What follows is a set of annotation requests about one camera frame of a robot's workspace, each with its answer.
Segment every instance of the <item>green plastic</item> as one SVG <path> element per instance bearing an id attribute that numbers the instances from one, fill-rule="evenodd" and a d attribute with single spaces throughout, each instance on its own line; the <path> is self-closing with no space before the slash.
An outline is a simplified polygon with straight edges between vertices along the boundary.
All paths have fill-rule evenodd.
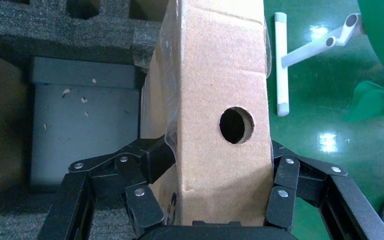
<path id="1" fill-rule="evenodd" d="M 384 116 L 384 87 L 362 81 L 354 89 L 350 111 L 344 121 L 358 121 Z"/>
<path id="2" fill-rule="evenodd" d="M 384 0 L 358 1 L 364 30 L 374 52 L 384 67 Z M 384 116 L 384 87 L 370 81 L 363 81 L 354 90 L 352 106 L 343 118 L 358 121 Z"/>

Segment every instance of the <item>debris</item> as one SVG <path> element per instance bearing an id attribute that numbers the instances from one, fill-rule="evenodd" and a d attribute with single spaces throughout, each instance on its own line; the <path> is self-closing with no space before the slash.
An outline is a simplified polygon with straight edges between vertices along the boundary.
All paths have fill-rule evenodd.
<path id="1" fill-rule="evenodd" d="M 66 94 L 68 94 L 69 92 L 71 92 L 72 89 L 71 88 L 66 88 L 63 92 L 62 92 L 62 97 L 64 98 L 66 96 Z"/>

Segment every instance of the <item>gray box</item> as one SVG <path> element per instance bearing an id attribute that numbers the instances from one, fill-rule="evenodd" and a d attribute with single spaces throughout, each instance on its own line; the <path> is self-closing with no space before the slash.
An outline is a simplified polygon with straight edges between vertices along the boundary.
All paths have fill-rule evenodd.
<path id="1" fill-rule="evenodd" d="M 131 65 L 52 58 L 33 62 L 30 188 L 52 192 L 71 163 L 113 153 L 138 138 L 140 91 L 133 87 L 139 76 Z M 66 89 L 70 92 L 63 97 Z"/>

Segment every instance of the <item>circular hole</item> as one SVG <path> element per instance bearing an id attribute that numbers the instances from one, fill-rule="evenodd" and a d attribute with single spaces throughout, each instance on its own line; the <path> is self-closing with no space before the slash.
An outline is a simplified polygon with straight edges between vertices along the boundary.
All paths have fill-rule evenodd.
<path id="1" fill-rule="evenodd" d="M 334 38 L 333 37 L 329 37 L 326 40 L 326 46 L 330 47 L 330 46 L 332 46 L 332 44 L 334 44 Z"/>
<path id="2" fill-rule="evenodd" d="M 221 135 L 232 144 L 245 143 L 254 130 L 253 118 L 241 107 L 231 107 L 224 111 L 219 126 Z"/>
<path id="3" fill-rule="evenodd" d="M 356 24 L 356 22 L 357 22 L 357 15 L 355 15 L 355 14 L 349 15 L 345 21 L 345 25 L 347 27 L 351 27 L 352 25 Z"/>

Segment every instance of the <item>black foam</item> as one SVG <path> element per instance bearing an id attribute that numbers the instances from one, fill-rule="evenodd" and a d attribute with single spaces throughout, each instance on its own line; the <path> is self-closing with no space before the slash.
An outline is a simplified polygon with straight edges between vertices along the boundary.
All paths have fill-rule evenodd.
<path id="1" fill-rule="evenodd" d="M 161 23 L 129 18 L 130 6 L 130 0 L 0 0 L 0 57 L 25 70 L 32 56 L 146 68 Z"/>

